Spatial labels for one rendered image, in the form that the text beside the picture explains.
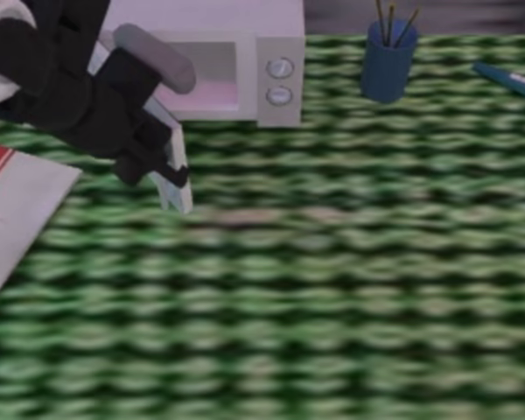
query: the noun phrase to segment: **cup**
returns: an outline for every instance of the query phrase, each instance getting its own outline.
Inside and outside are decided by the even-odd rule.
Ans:
[[[406,24],[406,20],[393,21],[389,46],[383,44],[379,22],[374,22],[367,30],[360,89],[364,96],[373,101],[391,103],[404,96],[414,51],[418,44],[418,31],[411,26],[403,35],[399,45],[395,46]],[[385,32],[387,28],[388,23],[385,20]]]

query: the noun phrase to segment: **white microwave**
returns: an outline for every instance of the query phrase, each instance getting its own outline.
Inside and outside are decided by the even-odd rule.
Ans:
[[[301,123],[305,63],[303,0],[112,0],[100,42],[131,23],[194,66],[188,94],[160,86],[154,97],[181,121]]]

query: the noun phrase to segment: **green striped fabric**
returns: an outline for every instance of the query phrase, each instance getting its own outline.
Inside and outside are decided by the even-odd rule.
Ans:
[[[427,38],[361,99],[312,38],[304,126],[185,125],[196,209],[103,162],[0,295],[0,420],[525,420],[525,38]]]

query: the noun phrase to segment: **t-shirt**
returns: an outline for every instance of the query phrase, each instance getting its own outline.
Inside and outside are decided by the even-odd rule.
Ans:
[[[365,33],[377,20],[374,0],[304,0],[307,33]],[[387,17],[389,1],[383,0]],[[525,0],[398,0],[395,16],[429,34],[525,33]]]

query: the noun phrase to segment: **microwave knob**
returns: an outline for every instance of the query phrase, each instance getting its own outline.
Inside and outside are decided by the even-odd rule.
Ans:
[[[293,93],[287,87],[273,87],[266,94],[268,101],[278,107],[287,105],[293,98]]]
[[[286,79],[294,73],[294,65],[288,59],[275,59],[268,64],[267,71],[275,79]]]

